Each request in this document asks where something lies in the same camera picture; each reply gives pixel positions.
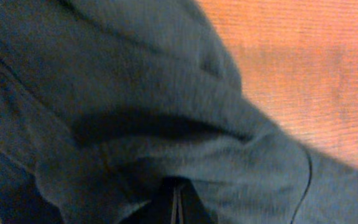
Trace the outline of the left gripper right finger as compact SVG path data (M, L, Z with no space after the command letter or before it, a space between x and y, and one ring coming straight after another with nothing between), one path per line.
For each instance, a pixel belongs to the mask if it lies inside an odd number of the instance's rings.
M216 224L188 179L176 179L176 224Z

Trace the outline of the black Nike t-shirt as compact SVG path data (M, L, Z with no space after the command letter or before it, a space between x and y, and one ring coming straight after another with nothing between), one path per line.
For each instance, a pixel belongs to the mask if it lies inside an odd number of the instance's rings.
M242 96L194 1L0 1L0 223L120 223L165 178L216 223L358 223L358 170Z

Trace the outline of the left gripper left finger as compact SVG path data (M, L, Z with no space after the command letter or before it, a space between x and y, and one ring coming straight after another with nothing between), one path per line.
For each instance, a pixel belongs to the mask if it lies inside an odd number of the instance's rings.
M176 224L176 222L177 180L165 178L152 200L123 219L120 224Z

